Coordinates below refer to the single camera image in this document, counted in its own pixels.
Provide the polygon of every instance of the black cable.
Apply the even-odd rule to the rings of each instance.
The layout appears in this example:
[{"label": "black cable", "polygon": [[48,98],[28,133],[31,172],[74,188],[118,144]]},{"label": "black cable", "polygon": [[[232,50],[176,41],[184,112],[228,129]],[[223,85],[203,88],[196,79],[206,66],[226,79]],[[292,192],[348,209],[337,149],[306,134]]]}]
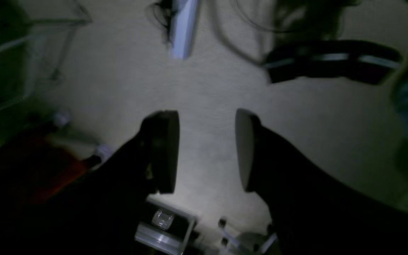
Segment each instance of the black cable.
[{"label": "black cable", "polygon": [[[229,0],[230,3],[232,4],[233,8],[235,9],[237,15],[239,16],[239,18],[244,21],[246,24],[250,25],[251,27],[254,27],[255,29],[258,29],[260,31],[264,31],[264,32],[271,32],[274,34],[291,34],[291,33],[299,33],[299,32],[304,32],[309,30],[311,27],[315,26],[316,24],[319,23],[319,21],[321,20],[321,16],[316,17],[315,19],[312,19],[311,21],[308,22],[308,25],[303,26],[301,28],[298,29],[290,29],[290,30],[277,30],[274,28],[266,28],[262,25],[259,25],[258,23],[256,23],[255,21],[253,21],[249,15],[242,9],[242,7],[240,6],[240,2],[239,0]],[[361,3],[361,0],[347,0],[346,3],[342,3],[340,4],[341,7],[343,6],[355,6],[355,5],[359,5]]]}]

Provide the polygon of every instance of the white object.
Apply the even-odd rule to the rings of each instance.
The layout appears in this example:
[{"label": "white object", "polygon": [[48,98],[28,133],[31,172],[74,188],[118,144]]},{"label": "white object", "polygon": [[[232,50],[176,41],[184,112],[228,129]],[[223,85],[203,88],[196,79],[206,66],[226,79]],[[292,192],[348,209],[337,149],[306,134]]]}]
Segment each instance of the white object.
[{"label": "white object", "polygon": [[52,122],[55,127],[62,129],[64,126],[70,123],[70,114],[67,112],[57,112],[53,114]]},{"label": "white object", "polygon": [[111,156],[113,155],[113,150],[106,144],[99,144],[94,151],[94,155],[98,156],[101,160],[100,164],[94,166],[91,171],[97,170],[101,165],[103,165]]},{"label": "white object", "polygon": [[194,18],[198,0],[175,0],[177,14],[173,19],[172,50],[174,58],[186,59],[190,55]]},{"label": "white object", "polygon": [[391,69],[396,69],[400,66],[398,62],[395,62],[395,61],[392,61],[386,58],[379,58],[376,56],[371,56],[371,55],[361,55],[358,58],[358,61],[364,62],[364,63],[372,63],[375,65],[380,65],[380,66],[388,67]]}]

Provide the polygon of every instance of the floor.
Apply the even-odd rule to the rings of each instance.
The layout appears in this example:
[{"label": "floor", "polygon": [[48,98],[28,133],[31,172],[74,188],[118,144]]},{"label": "floor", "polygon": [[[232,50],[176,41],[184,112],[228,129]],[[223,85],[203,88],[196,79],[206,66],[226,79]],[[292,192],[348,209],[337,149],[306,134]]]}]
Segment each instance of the floor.
[{"label": "floor", "polygon": [[78,31],[63,67],[65,81],[36,97],[68,109],[73,125],[116,149],[160,109],[180,113],[176,192],[160,199],[199,218],[204,242],[221,238],[217,221],[227,216],[241,231],[265,232],[270,216],[256,194],[243,192],[238,176],[234,117],[237,108],[296,145],[333,177],[377,200],[395,205],[408,178],[395,168],[403,142],[390,100],[408,63],[408,5],[364,1],[346,10],[340,39],[393,47],[403,64],[384,84],[346,79],[296,79],[270,85],[265,71],[242,60],[214,35],[209,4],[228,40],[262,59],[254,31],[229,1],[203,0],[191,57],[169,56],[161,31],[149,21],[145,0],[82,0],[94,22]]}]

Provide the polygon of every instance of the cable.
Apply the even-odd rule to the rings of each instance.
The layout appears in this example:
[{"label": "cable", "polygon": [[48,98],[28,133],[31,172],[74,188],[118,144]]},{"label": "cable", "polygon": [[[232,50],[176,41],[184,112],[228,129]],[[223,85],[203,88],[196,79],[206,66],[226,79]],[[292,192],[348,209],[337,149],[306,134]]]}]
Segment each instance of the cable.
[{"label": "cable", "polygon": [[210,28],[212,33],[214,34],[215,38],[228,50],[230,50],[232,53],[237,55],[239,58],[242,60],[257,66],[259,68],[264,68],[264,57],[262,59],[258,60],[256,57],[251,56],[250,54],[247,54],[243,50],[240,50],[240,48],[231,40],[228,38],[228,36],[225,34],[225,32],[222,29],[222,21],[220,18],[220,13],[217,8],[217,0],[207,0],[207,6],[208,6],[208,15],[209,15],[209,21],[210,21]]},{"label": "cable", "polygon": [[[258,23],[256,23],[255,21],[253,21],[249,15],[242,9],[242,7],[240,6],[240,2],[239,0],[229,0],[231,5],[233,6],[233,8],[235,9],[237,15],[239,16],[239,18],[244,21],[246,24],[250,25],[251,27],[254,27],[257,30],[260,31],[264,31],[264,32],[271,32],[274,34],[291,34],[291,33],[299,33],[299,32],[304,32],[309,30],[311,27],[315,26],[316,24],[319,23],[319,21],[321,20],[321,16],[317,16],[316,18],[312,19],[311,21],[308,22],[308,25],[303,26],[301,28],[298,29],[290,29],[290,30],[277,30],[275,28],[266,28]],[[345,3],[341,3],[340,5],[335,5],[332,6],[332,8],[335,7],[343,7],[343,6],[355,6],[355,5],[359,5],[361,3],[362,0],[347,0]]]},{"label": "cable", "polygon": [[148,6],[152,9],[152,13],[157,22],[166,29],[166,41],[171,43],[171,30],[172,30],[172,21],[178,13],[180,13],[180,5],[185,6],[188,2],[184,0],[160,0],[157,3],[153,3]]}]

